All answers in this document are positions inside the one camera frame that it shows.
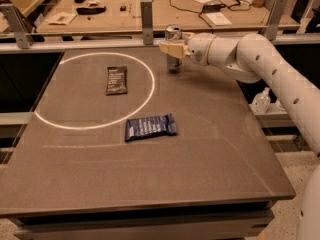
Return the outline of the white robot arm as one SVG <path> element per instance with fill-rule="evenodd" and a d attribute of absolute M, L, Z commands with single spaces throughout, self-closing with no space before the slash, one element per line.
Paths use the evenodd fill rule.
<path fill-rule="evenodd" d="M 320 90 L 291 66 L 260 34 L 221 38 L 185 32 L 181 39 L 159 44 L 172 57 L 189 57 L 196 64 L 214 66 L 245 83 L 263 80 L 271 88 L 311 150 L 320 154 Z"/>

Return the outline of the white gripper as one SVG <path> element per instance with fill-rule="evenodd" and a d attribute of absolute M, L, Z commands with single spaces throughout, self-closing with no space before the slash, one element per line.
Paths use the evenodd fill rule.
<path fill-rule="evenodd" d="M 199 65 L 208 64 L 208 53 L 211 43 L 216 38 L 214 34 L 182 32 L 181 39 L 188 41 L 188 46 L 182 40 L 162 41 L 160 50 L 174 58 L 182 59 L 189 56 L 190 60 Z"/>

